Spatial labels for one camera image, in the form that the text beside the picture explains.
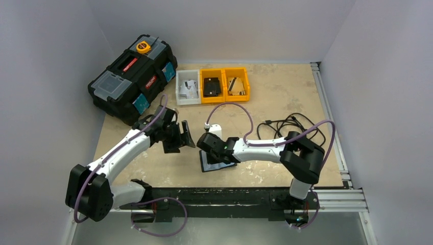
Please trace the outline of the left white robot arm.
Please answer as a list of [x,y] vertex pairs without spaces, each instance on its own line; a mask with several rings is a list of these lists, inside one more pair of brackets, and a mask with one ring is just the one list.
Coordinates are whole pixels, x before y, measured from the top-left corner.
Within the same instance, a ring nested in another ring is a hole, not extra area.
[[175,110],[159,105],[153,115],[138,120],[119,143],[94,162],[77,164],[70,173],[65,197],[66,205],[74,212],[74,220],[101,221],[114,207],[134,203],[148,208],[152,195],[146,183],[132,180],[113,187],[116,177],[141,153],[161,142],[166,154],[179,153],[180,148],[195,148],[188,122],[177,122]]

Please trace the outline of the black leather card holder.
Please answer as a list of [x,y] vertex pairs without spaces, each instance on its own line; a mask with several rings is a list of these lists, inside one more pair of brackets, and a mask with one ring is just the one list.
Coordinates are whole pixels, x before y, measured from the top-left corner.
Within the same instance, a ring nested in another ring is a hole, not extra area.
[[200,156],[201,170],[203,173],[237,166],[237,163],[233,163],[233,162],[232,163],[218,162],[203,150],[199,151],[199,156]]

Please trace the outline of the gold credit card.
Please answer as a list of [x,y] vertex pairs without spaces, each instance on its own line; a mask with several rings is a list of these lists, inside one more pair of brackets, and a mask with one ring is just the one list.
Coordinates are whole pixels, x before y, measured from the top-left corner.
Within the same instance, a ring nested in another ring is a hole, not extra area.
[[244,90],[242,79],[239,77],[229,78],[228,92],[230,94],[239,94]]

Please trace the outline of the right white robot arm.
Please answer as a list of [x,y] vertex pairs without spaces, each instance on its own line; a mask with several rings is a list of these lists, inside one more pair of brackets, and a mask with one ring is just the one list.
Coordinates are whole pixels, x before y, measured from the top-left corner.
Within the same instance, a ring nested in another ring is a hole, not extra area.
[[321,170],[330,149],[306,137],[307,132],[290,131],[287,137],[271,140],[248,140],[229,137],[223,141],[214,133],[204,133],[197,147],[217,163],[242,163],[246,161],[269,161],[281,163],[293,176],[286,200],[294,208],[307,200],[308,191],[318,183]]

